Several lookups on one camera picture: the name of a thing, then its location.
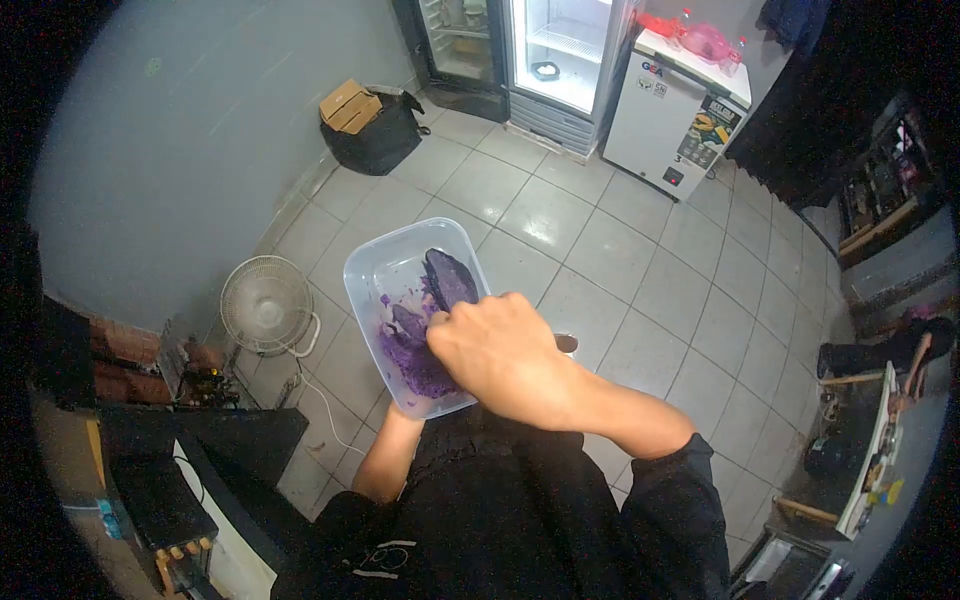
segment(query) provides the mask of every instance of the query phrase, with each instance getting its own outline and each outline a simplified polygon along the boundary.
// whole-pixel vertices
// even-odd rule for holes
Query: white power cord
[[[317,389],[317,386],[307,381],[306,377],[303,376],[303,365],[300,363],[299,358],[297,359],[297,369],[298,369],[298,375],[300,376],[300,381],[305,383],[306,387],[310,388],[311,390],[319,394],[321,398],[324,399],[324,404],[326,405],[326,415],[330,417],[330,431],[333,432],[333,437],[337,440],[337,442],[339,442],[340,445],[344,447],[347,447],[351,450],[356,450],[357,452],[363,454],[364,456],[367,456],[366,452],[364,452],[360,448],[347,444],[346,442],[340,439],[340,436],[337,435],[337,428],[333,425],[333,412],[330,410],[330,401],[326,399],[326,395],[323,392]]]

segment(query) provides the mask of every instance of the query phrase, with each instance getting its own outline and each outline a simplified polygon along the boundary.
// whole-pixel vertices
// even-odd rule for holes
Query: person
[[[391,403],[314,524],[298,597],[728,597],[712,450],[687,415],[579,366],[520,294],[438,313],[427,343],[479,404],[424,422]],[[633,457],[621,510],[582,432]]]
[[[817,378],[823,379],[827,371],[835,377],[846,377],[883,369],[890,361],[897,371],[908,371],[902,389],[906,396],[910,396],[911,388],[918,381],[918,373],[928,362],[949,352],[954,335],[950,319],[922,319],[907,312],[897,330],[877,344],[821,344],[817,354]]]

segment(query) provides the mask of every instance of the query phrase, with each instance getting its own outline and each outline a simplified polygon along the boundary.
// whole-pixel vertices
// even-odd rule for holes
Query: gea logo
[[[653,73],[658,77],[663,77],[663,67],[659,67],[659,66],[656,66],[655,64],[651,64],[646,60],[643,62],[641,66],[643,67],[644,71],[650,71],[651,73]]]

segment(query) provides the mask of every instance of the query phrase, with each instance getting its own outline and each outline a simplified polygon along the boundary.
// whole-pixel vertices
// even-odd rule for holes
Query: black bag
[[[320,132],[337,162],[364,175],[388,175],[420,144],[420,135],[430,130],[421,127],[413,111],[423,107],[409,92],[399,88],[369,85],[383,108],[356,135],[336,132],[320,121]]]

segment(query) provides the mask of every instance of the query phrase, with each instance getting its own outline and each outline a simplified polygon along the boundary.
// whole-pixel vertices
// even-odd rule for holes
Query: right hand
[[[574,427],[588,372],[557,350],[550,325],[522,295],[458,302],[430,320],[426,341],[485,407],[540,429]]]

